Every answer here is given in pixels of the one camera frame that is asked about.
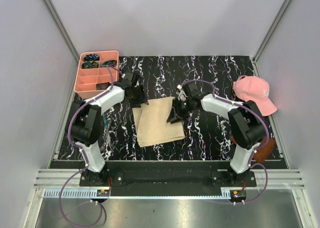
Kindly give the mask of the beige cloth napkin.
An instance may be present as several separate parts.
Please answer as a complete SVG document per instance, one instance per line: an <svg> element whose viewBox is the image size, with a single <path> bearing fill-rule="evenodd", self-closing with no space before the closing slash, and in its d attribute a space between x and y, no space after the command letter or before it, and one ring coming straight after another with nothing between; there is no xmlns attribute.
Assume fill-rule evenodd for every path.
<svg viewBox="0 0 320 228"><path fill-rule="evenodd" d="M174 98L150 99L148 104L133 108L133 118L140 147L148 147L185 138L182 122L167 123Z"/></svg>

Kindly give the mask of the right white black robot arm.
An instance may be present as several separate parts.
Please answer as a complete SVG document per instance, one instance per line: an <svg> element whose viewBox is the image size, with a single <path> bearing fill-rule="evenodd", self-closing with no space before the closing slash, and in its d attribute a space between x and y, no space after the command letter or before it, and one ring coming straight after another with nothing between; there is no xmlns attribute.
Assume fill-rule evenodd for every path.
<svg viewBox="0 0 320 228"><path fill-rule="evenodd" d="M245 172L251 167L254 154L266 145L263 139L269 138L269 130L257 106L252 101L238 102L222 98L212 92L204 93L198 88L198 79L188 80L177 86L177 97L172 101L167 123L175 124L189 117L193 111L214 113L229 120L231 133L236 143L227 173L228 183L239 186L245 180Z"/></svg>

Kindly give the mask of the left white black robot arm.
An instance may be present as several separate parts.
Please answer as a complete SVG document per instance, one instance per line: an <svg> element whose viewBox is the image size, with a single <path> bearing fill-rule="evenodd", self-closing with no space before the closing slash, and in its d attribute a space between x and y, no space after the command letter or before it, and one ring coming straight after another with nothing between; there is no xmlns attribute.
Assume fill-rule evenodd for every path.
<svg viewBox="0 0 320 228"><path fill-rule="evenodd" d="M147 105L148 99L144 92L141 76L137 72L128 71L116 82L98 95L76 100L71 104L66 124L67 138L71 146L79 149L85 162L85 168L91 171L90 180L97 186L108 181L108 174L103 170L103 159L99 138L103 114L127 99L131 108Z"/></svg>

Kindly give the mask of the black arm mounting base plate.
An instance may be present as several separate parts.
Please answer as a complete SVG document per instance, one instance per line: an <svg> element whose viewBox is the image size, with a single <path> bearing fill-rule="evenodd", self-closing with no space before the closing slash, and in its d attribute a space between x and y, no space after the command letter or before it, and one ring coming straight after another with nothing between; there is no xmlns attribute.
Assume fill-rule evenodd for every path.
<svg viewBox="0 0 320 228"><path fill-rule="evenodd" d="M228 161L107 161L84 171L81 187L111 187L111 197L177 199L218 197L223 188L256 188L252 170L236 174Z"/></svg>

